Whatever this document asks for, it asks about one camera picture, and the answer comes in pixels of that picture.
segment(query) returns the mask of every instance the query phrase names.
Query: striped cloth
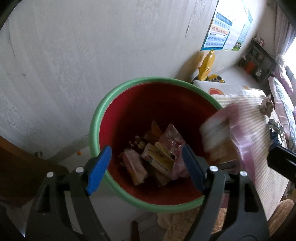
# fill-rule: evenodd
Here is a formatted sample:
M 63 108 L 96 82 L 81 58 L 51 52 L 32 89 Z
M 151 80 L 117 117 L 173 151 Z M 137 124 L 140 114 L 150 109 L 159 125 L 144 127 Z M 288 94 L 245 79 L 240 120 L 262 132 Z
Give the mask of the striped cloth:
M 255 167 L 255 186 L 262 202 L 266 218 L 269 219 L 279 204 L 288 179 L 278 174 L 267 166 L 266 157 L 271 144 L 269 129 L 267 126 L 269 118 L 264 116 L 259 105 L 265 96 L 227 96 L 212 95 L 222 107 L 230 103 L 243 102 L 245 111 L 243 112 L 244 130 L 248 131 L 254 141 L 254 167 Z M 275 111 L 272 111 L 271 119 L 279 121 Z

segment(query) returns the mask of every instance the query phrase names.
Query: metal screw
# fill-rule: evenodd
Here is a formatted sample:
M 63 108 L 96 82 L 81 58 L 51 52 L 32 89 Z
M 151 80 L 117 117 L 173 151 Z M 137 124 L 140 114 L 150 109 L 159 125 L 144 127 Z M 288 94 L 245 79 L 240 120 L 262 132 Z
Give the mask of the metal screw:
M 248 175 L 248 173 L 246 171 L 240 171 L 240 175 L 243 177 L 246 177 Z
M 218 167 L 216 167 L 216 166 L 210 166 L 210 170 L 212 172 L 216 172 L 216 171 L 218 171 Z
M 83 167 L 77 167 L 76 172 L 77 173 L 82 173 L 84 171 Z
M 54 173 L 53 173 L 53 172 L 48 172 L 48 173 L 46 174 L 46 176 L 47 176 L 47 177 L 53 177 L 53 176 L 54 176 Z

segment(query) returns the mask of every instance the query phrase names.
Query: curtain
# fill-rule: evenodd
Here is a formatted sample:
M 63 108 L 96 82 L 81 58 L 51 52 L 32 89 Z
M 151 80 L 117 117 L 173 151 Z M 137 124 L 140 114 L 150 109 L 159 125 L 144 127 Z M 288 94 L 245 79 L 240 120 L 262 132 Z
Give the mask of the curtain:
M 296 31 L 293 29 L 282 9 L 275 4 L 274 49 L 275 56 L 283 56 L 293 43 Z

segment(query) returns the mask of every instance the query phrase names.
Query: trash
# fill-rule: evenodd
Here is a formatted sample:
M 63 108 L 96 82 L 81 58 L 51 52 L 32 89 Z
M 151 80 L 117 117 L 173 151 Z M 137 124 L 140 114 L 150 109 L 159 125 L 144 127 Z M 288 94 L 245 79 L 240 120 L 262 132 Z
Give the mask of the trash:
M 271 113 L 274 109 L 274 104 L 272 103 L 272 100 L 271 100 L 271 94 L 269 94 L 269 96 L 264 98 L 264 100 L 259 105 L 259 109 L 262 114 L 264 114 L 264 115 L 268 116 L 268 118 L 270 118 Z
M 182 147 L 186 144 L 173 124 L 169 124 L 163 133 L 156 121 L 143 137 L 135 136 L 129 141 L 130 149 L 119 155 L 120 163 L 127 168 L 135 185 L 152 176 L 159 187 L 179 177 L 189 177 L 182 158 Z
M 253 141 L 242 127 L 243 103 L 235 103 L 219 110 L 200 127 L 204 151 L 210 154 L 210 165 L 218 166 L 229 173 L 247 171 L 253 183 Z
M 132 149 L 125 149 L 121 153 L 123 163 L 125 164 L 133 183 L 139 185 L 144 182 L 145 178 L 148 177 L 148 172 L 142 165 L 140 155 Z
M 154 166 L 162 174 L 171 177 L 174 160 L 170 157 L 168 150 L 165 150 L 160 143 L 151 145 L 148 143 L 141 157 Z
M 269 119 L 267 125 L 269 127 L 269 135 L 272 143 L 281 146 L 285 139 L 283 126 L 274 119 Z
M 129 144 L 130 144 L 131 149 L 133 149 L 137 153 L 141 154 L 145 149 L 147 141 L 139 136 L 135 136 L 135 141 L 129 142 Z
M 158 142 L 158 140 L 159 140 L 159 138 L 161 137 L 162 134 L 163 134 L 163 132 L 161 131 L 161 129 L 157 125 L 156 121 L 153 120 L 152 123 L 151 123 L 151 130 L 149 130 L 149 131 L 147 131 L 145 133 L 144 139 L 147 142 L 154 145 L 155 142 Z
M 168 125 L 165 132 L 159 138 L 159 142 L 170 151 L 171 156 L 174 158 L 172 180 L 178 179 L 178 177 L 189 177 L 182 158 L 182 147 L 186 145 L 186 142 L 173 124 Z

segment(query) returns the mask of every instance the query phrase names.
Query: shelf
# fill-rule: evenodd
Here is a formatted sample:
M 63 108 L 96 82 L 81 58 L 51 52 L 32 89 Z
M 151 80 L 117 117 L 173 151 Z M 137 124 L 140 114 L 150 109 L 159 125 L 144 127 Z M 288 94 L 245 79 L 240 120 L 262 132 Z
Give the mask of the shelf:
M 255 39 L 252 39 L 252 41 L 255 43 L 255 46 L 259 49 L 259 50 L 261 50 L 264 54 L 265 54 L 265 56 L 267 57 L 267 58 L 269 58 L 272 62 L 275 62 L 275 59 L 273 58 L 273 56 L 271 56 L 266 50 L 265 50 L 265 48 L 263 48 Z

